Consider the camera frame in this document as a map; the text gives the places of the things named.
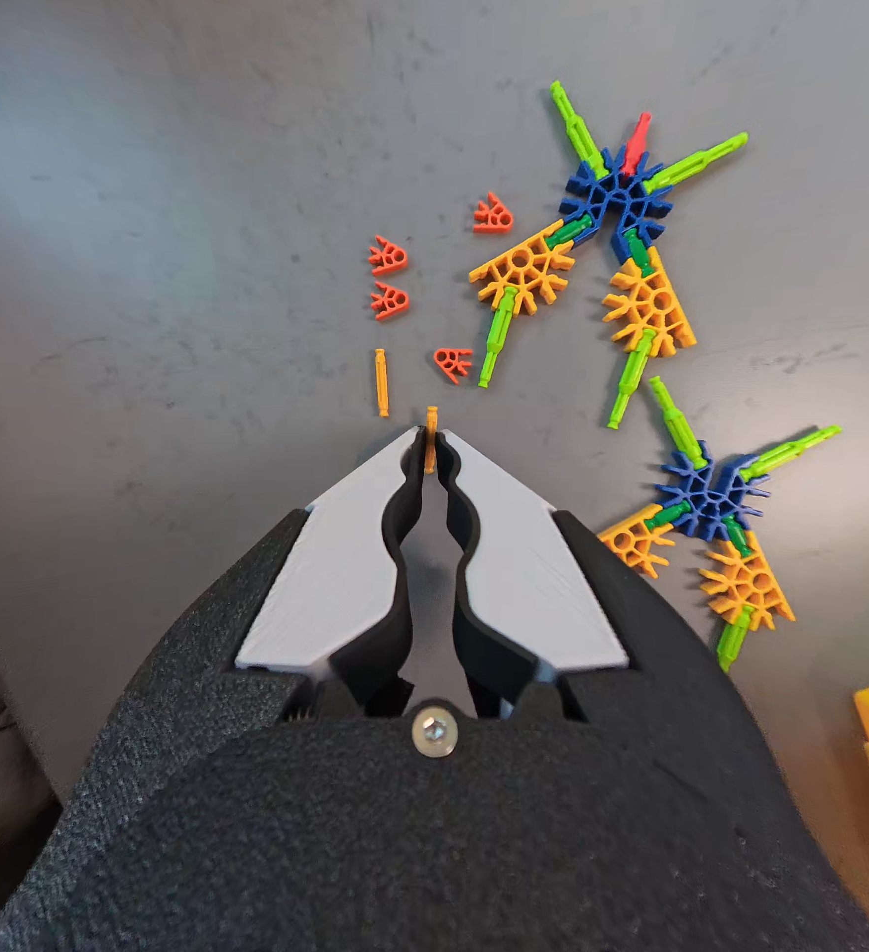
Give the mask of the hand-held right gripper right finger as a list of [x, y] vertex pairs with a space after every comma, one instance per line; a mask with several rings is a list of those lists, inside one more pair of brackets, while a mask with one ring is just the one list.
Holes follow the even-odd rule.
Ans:
[[456, 434], [439, 432], [436, 446], [448, 530], [462, 549], [452, 627], [467, 676], [555, 681], [626, 668], [555, 508]]

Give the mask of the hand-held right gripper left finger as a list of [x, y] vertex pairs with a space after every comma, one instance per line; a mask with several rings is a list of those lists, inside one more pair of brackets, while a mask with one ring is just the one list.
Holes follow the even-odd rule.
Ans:
[[330, 658], [391, 608], [396, 567], [382, 517], [406, 484], [412, 427], [317, 497], [240, 647], [238, 668], [328, 677]]

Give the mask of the light green toy rod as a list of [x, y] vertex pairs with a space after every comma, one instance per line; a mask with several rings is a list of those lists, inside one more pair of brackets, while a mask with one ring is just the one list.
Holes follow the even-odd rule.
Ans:
[[612, 430], [619, 429], [631, 396], [640, 385], [645, 365], [651, 355], [655, 337], [655, 328], [644, 328], [639, 342], [634, 349], [629, 352], [627, 363], [625, 364], [617, 385], [617, 395], [607, 421], [607, 427]]
[[698, 150], [678, 162], [661, 168], [649, 178], [642, 181], [644, 191], [653, 195], [656, 192], [666, 192], [683, 182], [705, 171], [712, 163], [725, 158], [727, 155], [741, 149], [749, 141], [749, 133], [743, 131], [726, 141], [708, 149]]
[[503, 350], [507, 339], [516, 297], [516, 288], [512, 286], [506, 287], [500, 299], [500, 303], [494, 309], [486, 343], [486, 355], [481, 367], [478, 387], [486, 389], [489, 386], [497, 358]]
[[594, 174], [594, 180], [599, 181], [608, 174], [607, 164], [603, 153], [593, 140], [583, 117], [577, 113], [571, 104], [570, 98], [559, 80], [555, 80], [549, 87], [550, 97], [556, 106], [565, 126], [568, 138], [580, 161], [588, 165]]

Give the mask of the yellow toy connector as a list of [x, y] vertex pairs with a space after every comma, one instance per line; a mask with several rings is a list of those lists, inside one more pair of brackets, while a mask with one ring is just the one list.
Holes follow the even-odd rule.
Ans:
[[613, 292], [603, 299], [607, 310], [603, 321], [623, 324], [612, 333], [611, 340], [623, 345], [627, 352], [640, 345], [647, 330], [654, 331], [649, 339], [648, 357], [670, 358], [695, 346], [697, 340], [658, 251], [652, 246], [645, 254], [647, 273], [630, 256], [610, 279]]
[[561, 273], [574, 265], [571, 239], [560, 244], [548, 244], [563, 224], [561, 220], [552, 223], [473, 269], [468, 274], [468, 280], [472, 284], [483, 284], [478, 291], [478, 300], [488, 300], [492, 310], [498, 310], [505, 293], [512, 289], [513, 316], [523, 311], [528, 315], [536, 314], [537, 297], [546, 304], [554, 304], [557, 293], [569, 283]]

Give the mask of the blue toy connector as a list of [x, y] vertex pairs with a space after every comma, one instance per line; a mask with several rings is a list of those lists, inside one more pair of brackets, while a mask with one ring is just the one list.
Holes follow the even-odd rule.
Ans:
[[599, 181], [594, 180], [594, 174], [589, 166], [581, 163], [577, 172], [569, 179], [566, 185], [567, 193], [559, 207], [563, 223], [579, 218], [585, 213], [588, 213], [596, 222], [598, 229], [586, 240], [600, 230], [608, 215], [615, 214], [616, 227], [610, 244], [621, 265], [631, 256], [623, 233], [630, 228], [636, 228], [642, 243], [650, 247], [665, 231], [664, 225], [660, 224], [659, 220], [665, 218], [673, 208], [671, 202], [666, 200], [666, 195], [672, 188], [666, 192], [660, 191], [649, 195], [642, 187], [642, 181], [658, 172], [663, 165], [658, 164], [648, 168], [649, 153], [646, 152], [637, 173], [631, 177], [623, 176], [621, 167], [625, 150], [626, 148], [622, 147], [614, 157], [607, 149], [604, 150], [603, 156], [608, 174]]

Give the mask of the red short toy rod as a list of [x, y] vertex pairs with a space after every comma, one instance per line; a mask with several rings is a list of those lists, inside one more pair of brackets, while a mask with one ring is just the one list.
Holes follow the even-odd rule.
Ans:
[[623, 176], [631, 177], [637, 173], [646, 152], [647, 133], [651, 119], [651, 113], [641, 113], [631, 136], [626, 142], [625, 158], [621, 167]]

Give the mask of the grey desk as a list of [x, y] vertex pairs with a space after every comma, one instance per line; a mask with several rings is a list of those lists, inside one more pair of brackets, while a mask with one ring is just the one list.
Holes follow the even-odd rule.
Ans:
[[[64, 801], [171, 623], [429, 405], [594, 531], [653, 499], [647, 385], [605, 427], [610, 229], [487, 390], [431, 360], [483, 358], [468, 273], [558, 218], [555, 80], [601, 148], [642, 112], [665, 165], [750, 134], [672, 194], [698, 344], [647, 371], [718, 460], [843, 430], [754, 503], [797, 622], [732, 677], [869, 911], [869, 2], [0, 2], [0, 684]], [[472, 231], [489, 191], [508, 233]]]

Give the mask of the assembled toy model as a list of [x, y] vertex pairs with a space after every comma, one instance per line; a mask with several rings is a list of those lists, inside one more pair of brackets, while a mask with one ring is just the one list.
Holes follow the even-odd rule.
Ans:
[[728, 673], [750, 632], [761, 626], [774, 629], [778, 616], [789, 622], [796, 619], [750, 529], [750, 517], [762, 513], [748, 498], [768, 497], [761, 484], [774, 470], [836, 437], [842, 429], [838, 425], [816, 429], [762, 454], [739, 456], [718, 467], [662, 379], [652, 377], [649, 386], [675, 446], [670, 463], [663, 465], [671, 482], [655, 485], [663, 496], [660, 502], [641, 508], [598, 537], [626, 566], [653, 579], [657, 567], [668, 564], [657, 548], [673, 545], [671, 533], [717, 543], [718, 548], [707, 556], [718, 568], [699, 570], [700, 589], [709, 608], [724, 621], [716, 655], [719, 667]]

